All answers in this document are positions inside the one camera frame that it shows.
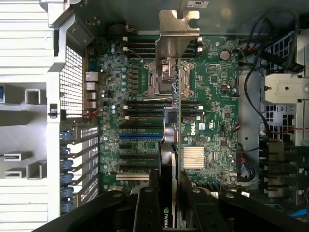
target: blue pcie slot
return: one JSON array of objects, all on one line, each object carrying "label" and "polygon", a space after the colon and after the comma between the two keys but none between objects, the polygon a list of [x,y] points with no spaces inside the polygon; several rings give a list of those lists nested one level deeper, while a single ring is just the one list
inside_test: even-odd
[{"label": "blue pcie slot", "polygon": [[162,134],[120,134],[119,139],[154,139],[161,140]]}]

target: expansion slot bracket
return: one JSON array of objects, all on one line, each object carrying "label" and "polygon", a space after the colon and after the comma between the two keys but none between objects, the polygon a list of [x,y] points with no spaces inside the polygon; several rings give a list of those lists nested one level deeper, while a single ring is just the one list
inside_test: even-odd
[{"label": "expansion slot bracket", "polygon": [[177,11],[160,11],[160,38],[155,42],[156,71],[162,74],[162,60],[181,58],[191,40],[199,36],[199,28],[189,27],[191,19],[199,19],[199,11],[184,11],[177,18]]}]

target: microchip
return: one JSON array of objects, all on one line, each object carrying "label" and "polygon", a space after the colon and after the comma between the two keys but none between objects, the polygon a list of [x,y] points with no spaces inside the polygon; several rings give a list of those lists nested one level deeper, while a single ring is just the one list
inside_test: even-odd
[{"label": "microchip", "polygon": [[231,113],[225,113],[224,118],[231,118]]},{"label": "microchip", "polygon": [[227,144],[226,144],[226,141],[225,141],[225,140],[222,140],[222,141],[220,142],[220,146],[221,146],[221,147],[226,147],[226,145],[227,145]]}]

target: green circuit board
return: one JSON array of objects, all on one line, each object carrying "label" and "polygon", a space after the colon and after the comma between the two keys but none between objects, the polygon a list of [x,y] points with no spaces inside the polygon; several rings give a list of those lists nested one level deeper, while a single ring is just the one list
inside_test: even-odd
[{"label": "green circuit board", "polygon": [[[156,38],[132,36],[129,40]],[[235,154],[227,148],[225,137],[238,122],[238,40],[224,36],[202,38],[203,52],[198,57],[182,58],[182,61],[193,64],[190,70],[190,90],[194,92],[192,97],[183,102],[188,105],[188,102],[195,102],[200,116],[182,119],[180,139],[182,148],[204,147],[205,165],[203,168],[185,170],[196,186],[207,183],[235,185]],[[95,53],[88,59],[88,71],[101,73],[97,105],[103,109],[98,113],[102,191],[118,186],[129,192],[134,186],[146,185],[145,180],[117,180],[117,174],[148,174],[151,168],[158,165],[158,143],[163,136],[162,117],[158,117],[157,113],[147,117],[144,105],[134,105],[135,102],[143,101],[150,109],[159,108],[144,94],[148,89],[149,74],[145,65],[154,61],[154,58],[145,61],[132,57],[123,51],[124,46],[122,37],[109,41],[100,39],[94,45]],[[223,50],[230,54],[226,61],[220,59]],[[129,104],[135,110],[128,116],[126,107]],[[136,139],[132,135],[140,135],[141,138]],[[228,144],[235,147],[236,142],[235,133],[230,136]],[[183,149],[178,156],[182,160]]]}]

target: motherboard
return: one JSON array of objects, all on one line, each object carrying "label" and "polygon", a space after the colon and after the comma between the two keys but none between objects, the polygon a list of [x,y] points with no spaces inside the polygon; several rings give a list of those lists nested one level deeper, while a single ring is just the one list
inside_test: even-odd
[{"label": "motherboard", "polygon": [[[98,72],[100,186],[130,192],[158,168],[164,110],[172,83],[155,73],[158,36],[97,39],[88,48],[88,72]],[[181,170],[193,186],[235,186],[238,122],[238,40],[201,36],[181,58]]]}]

